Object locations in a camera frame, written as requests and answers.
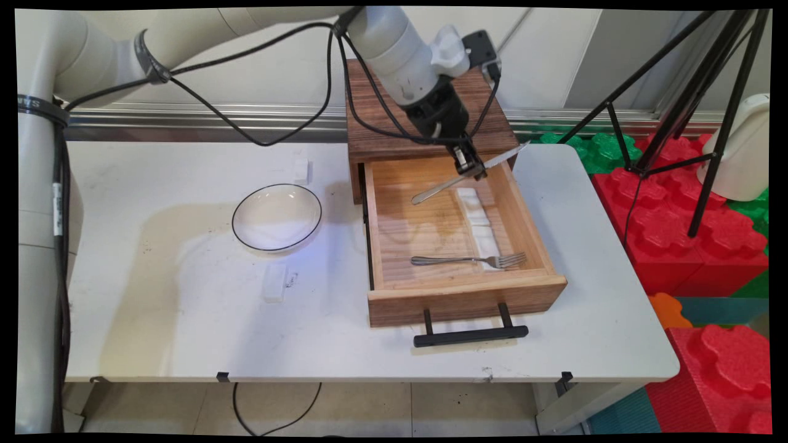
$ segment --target tiled floor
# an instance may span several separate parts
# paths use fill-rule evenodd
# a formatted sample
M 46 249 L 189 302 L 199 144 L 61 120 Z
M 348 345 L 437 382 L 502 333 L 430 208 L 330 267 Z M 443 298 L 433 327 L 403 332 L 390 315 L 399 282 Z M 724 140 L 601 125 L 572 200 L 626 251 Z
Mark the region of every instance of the tiled floor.
M 97 384 L 83 432 L 246 435 L 232 383 Z M 261 433 L 301 415 L 316 383 L 242 383 L 238 409 Z M 528 384 L 324 383 L 301 421 L 272 435 L 473 437 L 537 435 Z

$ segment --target wooden drawer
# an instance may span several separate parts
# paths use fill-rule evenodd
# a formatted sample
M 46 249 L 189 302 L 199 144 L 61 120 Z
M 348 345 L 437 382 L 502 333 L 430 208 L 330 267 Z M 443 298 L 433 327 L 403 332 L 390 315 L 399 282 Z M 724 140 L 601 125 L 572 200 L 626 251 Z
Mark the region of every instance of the wooden drawer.
M 553 269 L 506 162 L 488 169 L 486 179 L 454 188 L 475 188 L 501 255 L 525 252 L 527 260 L 501 271 L 484 271 L 475 262 L 411 265 L 416 255 L 476 255 L 454 188 L 411 204 L 411 197 L 456 174 L 448 157 L 364 164 L 374 280 L 368 293 L 371 326 L 420 323 L 425 309 L 434 321 L 489 317 L 499 314 L 501 302 L 512 314 L 546 311 L 567 285 Z

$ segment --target fork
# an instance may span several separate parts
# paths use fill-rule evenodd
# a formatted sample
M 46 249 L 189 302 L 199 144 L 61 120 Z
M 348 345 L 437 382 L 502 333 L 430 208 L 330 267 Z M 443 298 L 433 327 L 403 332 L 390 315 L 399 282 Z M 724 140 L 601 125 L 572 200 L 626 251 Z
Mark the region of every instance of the fork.
M 454 262 L 485 262 L 488 265 L 503 269 L 509 266 L 514 266 L 526 260 L 526 253 L 520 252 L 512 255 L 501 255 L 500 257 L 487 257 L 481 259 L 479 257 L 459 257 L 457 259 L 436 259 L 430 257 L 411 257 L 411 264 L 415 266 L 435 265 L 438 263 L 454 263 Z

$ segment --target table top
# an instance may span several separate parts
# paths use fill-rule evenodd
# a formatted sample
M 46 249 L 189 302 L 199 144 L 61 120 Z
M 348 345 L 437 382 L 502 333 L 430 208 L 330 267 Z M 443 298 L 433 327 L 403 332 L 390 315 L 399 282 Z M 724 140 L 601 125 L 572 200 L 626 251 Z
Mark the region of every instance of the table top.
M 514 169 L 556 271 L 549 311 L 515 315 L 518 340 L 413 348 L 424 325 L 369 327 L 362 208 L 345 144 L 70 142 L 84 203 L 69 295 L 67 379 L 85 382 L 658 382 L 678 360 L 578 156 L 531 145 Z M 298 158 L 323 219 L 301 248 L 243 246 L 232 213 L 292 182 Z M 284 301 L 266 303 L 266 265 L 286 263 Z M 500 327 L 442 322 L 435 332 Z

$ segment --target black handle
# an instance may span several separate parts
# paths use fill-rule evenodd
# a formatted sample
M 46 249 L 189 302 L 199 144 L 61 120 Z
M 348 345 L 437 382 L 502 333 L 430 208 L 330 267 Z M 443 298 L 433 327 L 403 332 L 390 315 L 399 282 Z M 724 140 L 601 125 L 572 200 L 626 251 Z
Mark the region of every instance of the black handle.
M 429 316 L 429 309 L 424 310 L 424 323 L 427 334 L 413 337 L 416 348 L 427 346 L 441 346 L 443 344 L 473 343 L 475 341 L 506 340 L 520 338 L 528 335 L 528 326 L 513 326 L 506 303 L 498 303 L 500 317 L 504 321 L 503 328 L 477 329 L 474 331 L 460 331 L 452 333 L 433 333 L 433 320 Z

